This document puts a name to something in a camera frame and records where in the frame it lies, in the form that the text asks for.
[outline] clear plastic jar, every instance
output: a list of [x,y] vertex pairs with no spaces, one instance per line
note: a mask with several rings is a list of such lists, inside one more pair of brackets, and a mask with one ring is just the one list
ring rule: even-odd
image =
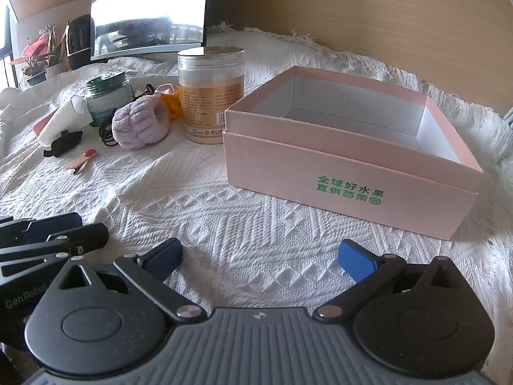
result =
[[224,112],[244,96],[244,49],[194,47],[178,52],[178,78],[188,139],[222,143]]

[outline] barcode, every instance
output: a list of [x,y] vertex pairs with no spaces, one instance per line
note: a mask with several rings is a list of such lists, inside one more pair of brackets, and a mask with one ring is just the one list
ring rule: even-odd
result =
[[215,114],[215,122],[217,123],[217,125],[225,124],[224,113],[216,113]]

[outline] green lid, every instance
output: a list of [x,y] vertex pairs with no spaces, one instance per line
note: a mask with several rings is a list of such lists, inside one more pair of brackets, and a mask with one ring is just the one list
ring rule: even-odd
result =
[[111,93],[121,88],[126,80],[125,71],[106,72],[86,84],[87,96],[96,98]]

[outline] plant pot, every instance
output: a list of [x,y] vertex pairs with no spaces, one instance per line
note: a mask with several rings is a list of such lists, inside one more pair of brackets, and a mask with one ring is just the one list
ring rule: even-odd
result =
[[31,87],[43,81],[46,81],[46,71],[39,72],[38,74],[27,78],[27,84],[29,84]]
[[46,79],[52,79],[53,77],[57,76],[58,74],[62,74],[65,71],[66,68],[62,62],[54,66],[48,66],[46,69]]

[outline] purple scrunchie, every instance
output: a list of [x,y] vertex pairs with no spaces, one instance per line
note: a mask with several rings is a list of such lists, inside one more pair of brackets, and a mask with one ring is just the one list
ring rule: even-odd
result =
[[160,95],[145,95],[121,107],[112,118],[112,135],[122,148],[135,150],[163,139],[171,116]]

